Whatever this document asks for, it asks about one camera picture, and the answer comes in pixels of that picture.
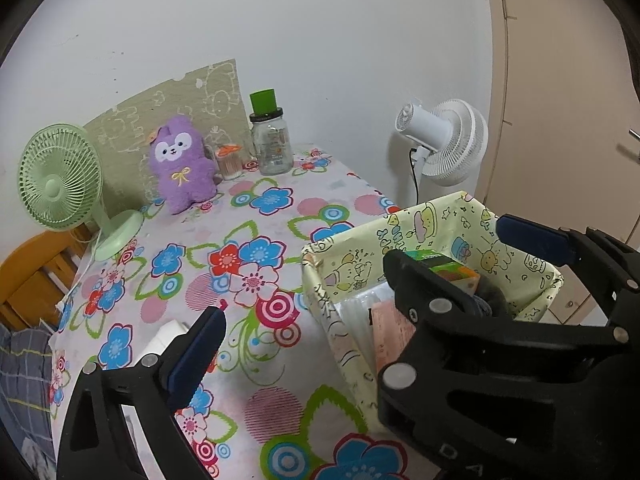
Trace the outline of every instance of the stuffed animal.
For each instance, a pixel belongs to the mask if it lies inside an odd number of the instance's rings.
[[[171,214],[216,195],[215,161],[204,154],[202,135],[184,115],[175,116],[149,138],[149,168]]]

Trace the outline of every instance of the wooden chair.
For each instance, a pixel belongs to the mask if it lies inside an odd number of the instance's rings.
[[[10,330],[37,326],[41,318],[57,326],[60,313],[56,304],[65,293],[48,272],[71,288],[78,268],[66,250],[82,258],[87,244],[77,240],[90,239],[91,233],[83,224],[72,231],[34,236],[11,253],[0,265],[0,322]]]

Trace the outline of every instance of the green fan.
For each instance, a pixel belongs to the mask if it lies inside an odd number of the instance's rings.
[[[98,261],[124,248],[143,221],[132,210],[107,216],[98,153],[84,128],[71,124],[54,124],[31,137],[18,169],[18,192],[29,215],[49,230],[73,229],[93,218],[102,232],[95,248]]]

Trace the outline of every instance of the white wall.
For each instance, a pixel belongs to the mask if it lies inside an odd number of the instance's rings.
[[[488,115],[489,3],[45,1],[0,68],[0,260],[39,231],[14,177],[33,132],[84,124],[149,86],[229,57],[247,108],[249,93],[274,87],[294,142],[318,142],[409,205],[408,146],[390,143],[395,114],[416,96],[429,106],[459,97]]]

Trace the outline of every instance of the beige door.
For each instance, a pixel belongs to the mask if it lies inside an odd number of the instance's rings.
[[[494,120],[499,143],[478,196],[496,214],[627,241],[640,216],[640,166],[621,151],[640,148],[628,134],[640,130],[640,104],[620,24],[602,0],[504,0],[501,10],[506,70],[494,85],[506,82],[504,121],[500,130]],[[551,309],[571,322],[588,292],[561,270]]]

